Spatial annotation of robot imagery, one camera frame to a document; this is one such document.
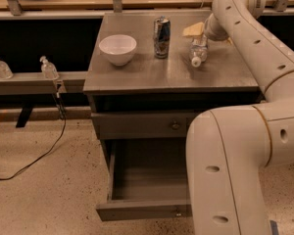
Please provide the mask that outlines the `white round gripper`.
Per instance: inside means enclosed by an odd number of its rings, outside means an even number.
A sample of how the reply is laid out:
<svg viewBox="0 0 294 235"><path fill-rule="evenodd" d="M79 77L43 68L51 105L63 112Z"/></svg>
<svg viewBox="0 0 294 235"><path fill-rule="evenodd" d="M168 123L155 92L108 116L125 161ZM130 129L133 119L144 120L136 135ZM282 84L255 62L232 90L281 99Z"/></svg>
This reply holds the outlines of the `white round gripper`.
<svg viewBox="0 0 294 235"><path fill-rule="evenodd" d="M203 34L213 41L224 41L229 45L233 45L232 39L229 37L230 23L225 19L217 19L214 14L210 14L205 20L205 23L199 22L186 27L183 32L183 37L197 37Z"/></svg>

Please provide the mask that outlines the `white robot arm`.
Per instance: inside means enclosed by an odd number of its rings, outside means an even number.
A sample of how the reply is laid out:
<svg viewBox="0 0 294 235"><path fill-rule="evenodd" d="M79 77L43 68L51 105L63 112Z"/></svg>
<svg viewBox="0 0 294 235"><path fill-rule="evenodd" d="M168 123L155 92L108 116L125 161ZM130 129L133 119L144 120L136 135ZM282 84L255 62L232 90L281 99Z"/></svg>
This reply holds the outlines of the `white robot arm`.
<svg viewBox="0 0 294 235"><path fill-rule="evenodd" d="M189 126L186 167L195 235L271 235L259 180L294 163L294 51L258 23L266 0L214 0L204 33L231 39L265 100L205 111Z"/></svg>

